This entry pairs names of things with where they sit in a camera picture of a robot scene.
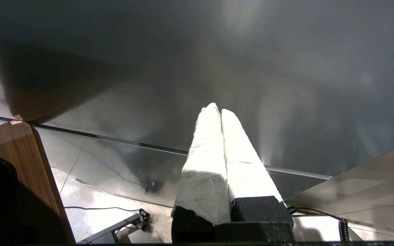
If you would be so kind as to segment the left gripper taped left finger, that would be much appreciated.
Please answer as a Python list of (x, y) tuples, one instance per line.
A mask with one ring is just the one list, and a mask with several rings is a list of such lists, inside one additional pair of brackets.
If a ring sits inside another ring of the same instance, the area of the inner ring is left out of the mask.
[(173, 242), (213, 242), (231, 222), (221, 115), (215, 103), (198, 114), (171, 213)]

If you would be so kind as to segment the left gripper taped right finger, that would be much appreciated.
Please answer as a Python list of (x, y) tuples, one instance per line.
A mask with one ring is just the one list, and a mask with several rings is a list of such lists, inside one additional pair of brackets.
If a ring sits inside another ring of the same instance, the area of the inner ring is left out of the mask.
[(232, 221), (292, 227), (287, 206), (238, 117), (223, 109), (221, 124)]

